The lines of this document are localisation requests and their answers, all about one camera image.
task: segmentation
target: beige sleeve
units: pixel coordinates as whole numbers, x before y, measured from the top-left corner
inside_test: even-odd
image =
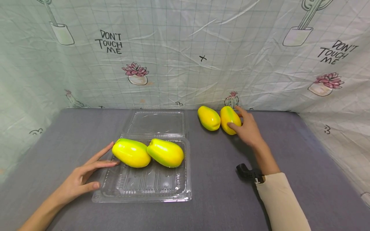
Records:
[[[265,176],[265,182],[257,184],[257,190],[265,204],[272,231],[311,231],[284,173]]]

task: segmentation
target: hand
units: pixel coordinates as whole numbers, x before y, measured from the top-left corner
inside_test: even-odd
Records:
[[[239,111],[238,116],[243,118],[243,125],[237,126],[234,123],[228,123],[228,126],[237,133],[244,143],[251,147],[265,143],[253,115],[239,106],[235,108]]]
[[[119,162],[99,160],[113,147],[113,144],[113,142],[110,143],[107,147],[96,153],[84,165],[74,169],[59,188],[53,192],[50,198],[59,205],[66,205],[84,193],[99,189],[100,183],[97,181],[88,184],[85,183],[97,169],[113,167],[119,164]]]

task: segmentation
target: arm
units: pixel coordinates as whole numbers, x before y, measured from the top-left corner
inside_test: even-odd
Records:
[[[257,164],[265,175],[262,184],[256,184],[273,231],[310,231],[310,225],[303,213],[289,182],[263,140],[253,116],[240,107],[238,115],[243,117],[241,127],[228,123],[240,139],[249,145],[255,154]]]
[[[53,192],[18,231],[46,230],[55,215],[69,202],[80,195],[100,188],[99,182],[85,184],[91,174],[99,168],[113,167],[119,162],[99,161],[113,146],[113,142],[95,154],[81,167],[76,168]]]

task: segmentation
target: clear plastic container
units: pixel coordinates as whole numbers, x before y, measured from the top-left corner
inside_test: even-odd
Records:
[[[186,139],[186,112],[182,110],[133,110],[121,138],[149,145],[159,138],[178,144],[185,158],[177,168],[167,168],[151,160],[144,168],[124,163],[102,172],[101,188],[94,192],[93,202],[169,202],[191,200],[190,144]],[[117,160],[109,153],[108,159]]]

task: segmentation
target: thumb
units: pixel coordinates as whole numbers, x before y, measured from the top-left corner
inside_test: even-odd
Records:
[[[84,193],[88,193],[100,188],[100,183],[95,181],[88,184],[84,184],[80,186],[79,194],[82,195]]]
[[[231,122],[229,122],[228,123],[228,126],[229,126],[229,128],[231,128],[232,130],[234,130],[236,133],[238,132],[238,130],[239,130],[239,126],[238,125],[236,125],[236,124],[234,124],[234,123],[231,123]]]

